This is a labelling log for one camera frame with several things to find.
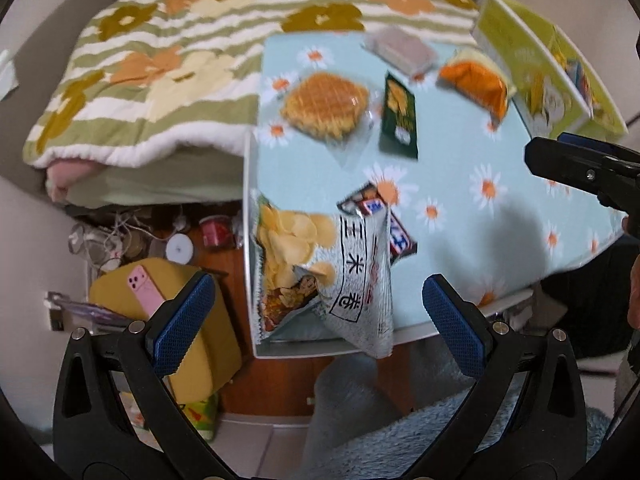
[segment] striped blanket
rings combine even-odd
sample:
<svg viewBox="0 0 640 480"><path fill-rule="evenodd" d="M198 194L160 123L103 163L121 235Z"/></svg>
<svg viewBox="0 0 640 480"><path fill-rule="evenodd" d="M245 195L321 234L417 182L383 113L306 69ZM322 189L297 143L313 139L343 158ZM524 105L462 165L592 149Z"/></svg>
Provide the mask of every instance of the striped blanket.
<svg viewBox="0 0 640 480"><path fill-rule="evenodd" d="M82 31L25 145L46 168L84 159L136 168L181 145L242 155L252 132L265 38L376 31L475 44L471 0L118 0Z"/></svg>

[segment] metal bolt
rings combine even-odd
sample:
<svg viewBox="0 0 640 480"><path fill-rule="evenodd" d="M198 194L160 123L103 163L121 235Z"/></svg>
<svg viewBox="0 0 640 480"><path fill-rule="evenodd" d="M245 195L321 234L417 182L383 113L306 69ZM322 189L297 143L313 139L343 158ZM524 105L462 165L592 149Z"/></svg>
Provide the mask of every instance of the metal bolt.
<svg viewBox="0 0 640 480"><path fill-rule="evenodd" d="M500 335L505 335L509 331L509 325L504 322L496 321L494 323L494 332L497 332Z"/></svg>
<svg viewBox="0 0 640 480"><path fill-rule="evenodd" d="M129 325L129 332L131 332L132 334L138 334L142 332L144 329L145 329L145 322L142 321L141 319L137 319Z"/></svg>
<svg viewBox="0 0 640 480"><path fill-rule="evenodd" d="M71 333L71 339L77 341L78 339L82 339L84 337L84 334L86 334L86 330L83 327L79 326L78 328L75 328Z"/></svg>
<svg viewBox="0 0 640 480"><path fill-rule="evenodd" d="M552 334L558 341L564 341L566 339L566 332L561 328L555 328Z"/></svg>

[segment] yellow chair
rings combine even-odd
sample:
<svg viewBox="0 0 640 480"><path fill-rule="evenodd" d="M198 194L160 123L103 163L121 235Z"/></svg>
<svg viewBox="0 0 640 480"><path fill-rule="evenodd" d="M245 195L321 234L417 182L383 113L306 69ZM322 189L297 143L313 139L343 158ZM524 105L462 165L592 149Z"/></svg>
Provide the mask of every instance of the yellow chair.
<svg viewBox="0 0 640 480"><path fill-rule="evenodd" d="M134 267L142 265L166 300L173 299L198 267L175 264L162 258L146 258L101 276L89 290L89 302L131 319L147 320L138 299L127 285ZM208 399L240 369L242 358L225 301L216 282L216 301L193 340L178 371L169 376L178 404Z"/></svg>

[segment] green box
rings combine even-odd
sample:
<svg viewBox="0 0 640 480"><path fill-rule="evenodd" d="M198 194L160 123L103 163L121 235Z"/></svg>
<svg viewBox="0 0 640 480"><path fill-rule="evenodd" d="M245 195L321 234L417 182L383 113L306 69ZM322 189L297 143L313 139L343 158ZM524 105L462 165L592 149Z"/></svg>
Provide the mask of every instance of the green box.
<svg viewBox="0 0 640 480"><path fill-rule="evenodd" d="M618 142L628 133L620 110L593 67L567 35L515 0L484 0L473 31L478 45L513 80L513 98L532 137L563 132ZM594 100L591 112L555 56L578 59Z"/></svg>

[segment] dark green packet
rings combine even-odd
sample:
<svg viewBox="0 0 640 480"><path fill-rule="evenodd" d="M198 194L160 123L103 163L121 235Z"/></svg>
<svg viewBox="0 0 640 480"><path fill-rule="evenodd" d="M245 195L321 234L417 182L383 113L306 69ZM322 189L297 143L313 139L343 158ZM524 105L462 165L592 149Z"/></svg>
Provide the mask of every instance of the dark green packet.
<svg viewBox="0 0 640 480"><path fill-rule="evenodd" d="M389 155L418 158L415 97L390 73L385 77L385 101L378 148Z"/></svg>

